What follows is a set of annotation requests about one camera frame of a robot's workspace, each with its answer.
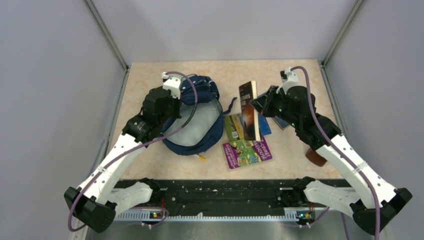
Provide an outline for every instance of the beige countertop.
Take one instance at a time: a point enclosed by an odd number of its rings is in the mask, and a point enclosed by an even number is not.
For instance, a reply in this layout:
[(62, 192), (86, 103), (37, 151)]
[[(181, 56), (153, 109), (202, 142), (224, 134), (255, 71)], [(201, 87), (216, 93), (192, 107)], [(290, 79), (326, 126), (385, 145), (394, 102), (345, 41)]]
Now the beige countertop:
[[(237, 60), (237, 61), (184, 61), (133, 63), (122, 99), (115, 131), (114, 145), (128, 119), (137, 114), (150, 89), (162, 84), (161, 74), (178, 71), (186, 75), (211, 77), (217, 84), (220, 103), (226, 109), (233, 97), (239, 97), (239, 85), (255, 80), (258, 94), (270, 85), (280, 85), (280, 71), (287, 67), (303, 66), (308, 71), (311, 91), (316, 97), (317, 112), (335, 122), (333, 110), (324, 85), (318, 61), (300, 60)], [(305, 86), (304, 75), (298, 73)], [(240, 113), (240, 100), (234, 102), (230, 114)], [(222, 147), (228, 142), (224, 133), (221, 140), (208, 151), (200, 154), (201, 161), (193, 156), (180, 156), (170, 151), (162, 142), (150, 145), (122, 175), (122, 179), (295, 179), (310, 176), (318, 179), (341, 178), (330, 164), (318, 167), (305, 157), (308, 146), (296, 136), (293, 128), (282, 131), (268, 118), (272, 134), (265, 139), (273, 159), (240, 169), (229, 170)]]

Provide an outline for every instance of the book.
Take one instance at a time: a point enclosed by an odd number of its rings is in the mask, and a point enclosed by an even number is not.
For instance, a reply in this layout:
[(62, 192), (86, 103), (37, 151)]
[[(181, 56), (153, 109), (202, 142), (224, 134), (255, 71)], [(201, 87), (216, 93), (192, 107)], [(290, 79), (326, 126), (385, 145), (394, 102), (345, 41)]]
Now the book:
[(290, 127), (290, 124), (288, 124), (286, 121), (284, 121), (283, 119), (279, 118), (278, 116), (273, 117), (272, 119), (274, 119), (275, 123), (277, 123), (277, 125), (282, 129), (286, 129), (288, 127)]
[(246, 141), (260, 141), (258, 112), (250, 101), (258, 97), (256, 81), (249, 81), (238, 87), (240, 93), (243, 135)]
[(258, 115), (259, 118), (259, 132), (261, 136), (266, 136), (266, 135), (270, 135), (273, 132), (271, 132), (271, 128), (270, 125), (268, 124), (267, 118), (262, 116), (262, 115)]
[[(258, 117), (260, 135), (270, 135), (272, 132), (267, 119), (262, 115), (259, 115)], [(230, 142), (245, 139), (242, 122), (243, 120), (241, 113), (224, 116), (224, 129)]]
[(271, 160), (270, 149), (264, 137), (261, 141), (236, 140), (223, 145), (230, 170)]
[(273, 158), (264, 137), (261, 138), (261, 141), (248, 141), (244, 139), (242, 122), (241, 113), (224, 116), (224, 129), (229, 142), (224, 143), (222, 147), (228, 167), (231, 170), (261, 163)]

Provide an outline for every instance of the cable tie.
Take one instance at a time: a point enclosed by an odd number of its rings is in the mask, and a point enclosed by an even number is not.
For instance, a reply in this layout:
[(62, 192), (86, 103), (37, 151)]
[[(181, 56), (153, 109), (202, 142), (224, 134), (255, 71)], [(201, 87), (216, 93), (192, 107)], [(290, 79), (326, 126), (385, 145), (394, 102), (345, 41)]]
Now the cable tie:
[(364, 168), (368, 167), (368, 163), (366, 161), (364, 161), (363, 163), (359, 164), (357, 166), (357, 168), (352, 170), (352, 174), (355, 175), (357, 173), (359, 173), (360, 171), (362, 171)]
[(109, 170), (107, 170), (106, 168), (104, 168), (103, 166), (100, 166), (100, 165), (97, 167), (97, 171), (99, 171), (102, 174), (109, 175), (109, 177), (114, 176), (114, 174), (112, 172), (110, 172)]

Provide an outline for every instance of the purple book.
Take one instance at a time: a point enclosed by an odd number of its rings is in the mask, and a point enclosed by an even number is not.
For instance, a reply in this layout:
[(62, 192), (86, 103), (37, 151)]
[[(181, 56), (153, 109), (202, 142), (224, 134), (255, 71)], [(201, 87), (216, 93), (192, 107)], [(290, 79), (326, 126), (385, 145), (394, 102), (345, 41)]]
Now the purple book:
[(263, 136), (261, 141), (236, 140), (224, 143), (222, 146), (229, 169), (237, 169), (273, 158)]

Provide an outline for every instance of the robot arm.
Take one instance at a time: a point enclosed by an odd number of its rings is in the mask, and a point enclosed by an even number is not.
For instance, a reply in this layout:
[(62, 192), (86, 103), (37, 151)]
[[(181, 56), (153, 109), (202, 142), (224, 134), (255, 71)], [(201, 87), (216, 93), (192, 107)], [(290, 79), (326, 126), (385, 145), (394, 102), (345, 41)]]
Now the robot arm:
[[(295, 128), (296, 135), (320, 156), (328, 160), (347, 180), (355, 191), (337, 189), (311, 177), (298, 179), (294, 190), (303, 193), (304, 202), (319, 203), (338, 210), (351, 218), (367, 233), (374, 235), (376, 205), (373, 194), (361, 176), (362, 172), (375, 189), (380, 210), (380, 231), (396, 216), (412, 198), (406, 188), (396, 189), (381, 178), (351, 147), (341, 130), (327, 117), (316, 113), (315, 96), (311, 94), (311, 112), (308, 90), (299, 85), (291, 68), (280, 72), (286, 80), (282, 86), (271, 86), (261, 97), (250, 104), (264, 117), (279, 117)], [(314, 122), (315, 114), (323, 131), (333, 144), (348, 157), (357, 168), (343, 158), (324, 138)]]
[(150, 200), (153, 190), (142, 182), (116, 192), (113, 188), (128, 166), (147, 147), (141, 146), (158, 137), (162, 125), (169, 118), (181, 117), (182, 79), (165, 73), (162, 78), (163, 86), (149, 91), (140, 113), (128, 120), (116, 144), (97, 169), (77, 188), (69, 187), (64, 194), (70, 210), (77, 201), (73, 216), (97, 233), (106, 230), (115, 215)]

